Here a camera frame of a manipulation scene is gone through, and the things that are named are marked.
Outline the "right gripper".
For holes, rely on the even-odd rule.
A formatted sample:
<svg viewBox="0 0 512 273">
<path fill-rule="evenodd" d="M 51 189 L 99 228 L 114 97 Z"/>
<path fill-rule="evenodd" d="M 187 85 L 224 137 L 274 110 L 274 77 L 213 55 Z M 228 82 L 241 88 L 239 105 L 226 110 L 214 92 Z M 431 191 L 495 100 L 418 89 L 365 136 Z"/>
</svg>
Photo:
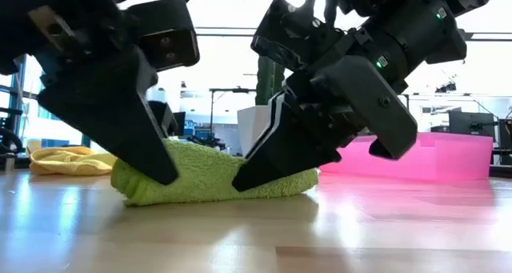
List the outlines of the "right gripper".
<svg viewBox="0 0 512 273">
<path fill-rule="evenodd" d="M 307 55 L 287 81 L 292 94 L 270 100 L 270 124 L 233 179 L 237 191 L 338 162 L 338 147 L 363 129 L 377 136 L 369 153 L 400 159 L 418 126 L 398 98 L 406 55 L 381 30 L 328 30 L 306 41 Z"/>
</svg>

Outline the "green cactus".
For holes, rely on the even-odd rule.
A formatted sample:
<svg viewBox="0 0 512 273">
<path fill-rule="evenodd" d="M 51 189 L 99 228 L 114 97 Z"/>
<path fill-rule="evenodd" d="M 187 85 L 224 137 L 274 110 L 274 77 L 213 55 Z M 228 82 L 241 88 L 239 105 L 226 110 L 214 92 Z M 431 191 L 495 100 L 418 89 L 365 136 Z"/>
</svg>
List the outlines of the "green cactus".
<svg viewBox="0 0 512 273">
<path fill-rule="evenodd" d="M 265 56 L 258 57 L 256 106 L 265 106 L 282 89 L 285 68 Z"/>
</svg>

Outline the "green microfiber towel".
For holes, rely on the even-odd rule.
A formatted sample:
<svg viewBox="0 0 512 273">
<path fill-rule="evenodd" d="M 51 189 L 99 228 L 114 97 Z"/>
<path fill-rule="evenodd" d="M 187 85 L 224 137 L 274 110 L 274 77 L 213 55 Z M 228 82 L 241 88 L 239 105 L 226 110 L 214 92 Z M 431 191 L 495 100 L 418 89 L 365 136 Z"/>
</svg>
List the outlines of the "green microfiber towel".
<svg viewBox="0 0 512 273">
<path fill-rule="evenodd" d="M 243 158 L 193 143 L 166 139 L 164 144 L 179 173 L 169 185 L 157 183 L 120 159 L 113 165 L 110 183 L 125 196 L 126 206 L 281 198 L 300 195 L 318 184 L 318 172 L 310 169 L 239 192 L 231 182 Z"/>
</svg>

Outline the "white plant pot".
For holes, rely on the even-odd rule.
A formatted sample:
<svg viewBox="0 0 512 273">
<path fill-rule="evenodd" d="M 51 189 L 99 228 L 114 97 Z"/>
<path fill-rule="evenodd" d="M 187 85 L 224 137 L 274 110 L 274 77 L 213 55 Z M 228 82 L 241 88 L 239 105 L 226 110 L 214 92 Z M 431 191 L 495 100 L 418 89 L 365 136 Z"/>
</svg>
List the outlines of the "white plant pot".
<svg viewBox="0 0 512 273">
<path fill-rule="evenodd" d="M 270 108 L 267 105 L 247 107 L 238 111 L 237 118 L 242 155 L 246 156 L 266 129 L 270 119 Z"/>
</svg>

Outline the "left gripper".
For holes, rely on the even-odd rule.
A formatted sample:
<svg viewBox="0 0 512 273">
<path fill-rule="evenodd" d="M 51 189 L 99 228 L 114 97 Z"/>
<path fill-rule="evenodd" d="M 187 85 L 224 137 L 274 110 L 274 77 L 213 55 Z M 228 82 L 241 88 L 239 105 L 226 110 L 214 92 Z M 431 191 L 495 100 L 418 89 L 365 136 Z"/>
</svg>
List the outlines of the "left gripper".
<svg viewBox="0 0 512 273">
<path fill-rule="evenodd" d="M 24 54 L 46 72 L 39 104 L 137 171 L 178 178 L 146 92 L 156 70 L 129 33 L 126 0 L 0 0 L 0 74 Z"/>
</svg>

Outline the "yellow microfiber towel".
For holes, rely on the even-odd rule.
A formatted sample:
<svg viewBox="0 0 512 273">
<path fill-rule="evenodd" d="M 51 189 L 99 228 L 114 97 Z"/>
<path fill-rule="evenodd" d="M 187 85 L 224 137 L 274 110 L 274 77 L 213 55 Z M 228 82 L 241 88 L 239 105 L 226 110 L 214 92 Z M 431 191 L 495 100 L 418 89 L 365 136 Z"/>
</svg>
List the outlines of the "yellow microfiber towel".
<svg viewBox="0 0 512 273">
<path fill-rule="evenodd" d="M 116 161 L 111 153 L 88 147 L 51 147 L 30 154 L 30 170 L 36 175 L 108 175 Z"/>
</svg>

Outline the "black computer monitor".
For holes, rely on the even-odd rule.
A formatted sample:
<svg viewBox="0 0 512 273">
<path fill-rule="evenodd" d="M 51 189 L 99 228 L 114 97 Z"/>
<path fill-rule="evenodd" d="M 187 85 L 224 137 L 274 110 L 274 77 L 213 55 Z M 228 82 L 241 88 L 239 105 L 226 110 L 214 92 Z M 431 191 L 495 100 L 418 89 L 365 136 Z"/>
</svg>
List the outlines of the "black computer monitor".
<svg viewBox="0 0 512 273">
<path fill-rule="evenodd" d="M 183 136 L 185 130 L 185 121 L 186 121 L 186 113 L 185 112 L 175 112 L 174 113 L 174 136 Z"/>
<path fill-rule="evenodd" d="M 472 134 L 495 138 L 494 116 L 488 113 L 449 112 L 450 133 Z"/>
</svg>

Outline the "black ceiling spotlight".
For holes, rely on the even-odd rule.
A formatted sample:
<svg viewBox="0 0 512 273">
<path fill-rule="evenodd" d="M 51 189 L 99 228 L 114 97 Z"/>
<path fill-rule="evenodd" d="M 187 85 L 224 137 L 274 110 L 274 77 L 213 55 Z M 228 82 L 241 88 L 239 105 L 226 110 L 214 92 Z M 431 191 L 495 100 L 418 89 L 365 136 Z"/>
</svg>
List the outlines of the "black ceiling spotlight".
<svg viewBox="0 0 512 273">
<path fill-rule="evenodd" d="M 449 81 L 445 84 L 442 84 L 441 86 L 437 87 L 435 89 L 435 94 L 445 94 L 445 93 L 450 93 L 450 92 L 454 92 L 457 90 L 457 85 L 454 81 Z"/>
</svg>

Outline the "pink plastic basket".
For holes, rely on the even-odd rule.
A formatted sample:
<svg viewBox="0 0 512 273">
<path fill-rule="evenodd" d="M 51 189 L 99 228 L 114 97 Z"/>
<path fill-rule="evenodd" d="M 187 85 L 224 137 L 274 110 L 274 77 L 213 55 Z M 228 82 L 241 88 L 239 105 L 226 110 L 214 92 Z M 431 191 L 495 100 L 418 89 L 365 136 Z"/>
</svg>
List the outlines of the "pink plastic basket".
<svg viewBox="0 0 512 273">
<path fill-rule="evenodd" d="M 342 160 L 320 167 L 323 173 L 436 183 L 489 178 L 493 139 L 488 136 L 420 132 L 399 160 L 369 154 L 374 136 L 357 137 L 338 153 Z"/>
</svg>

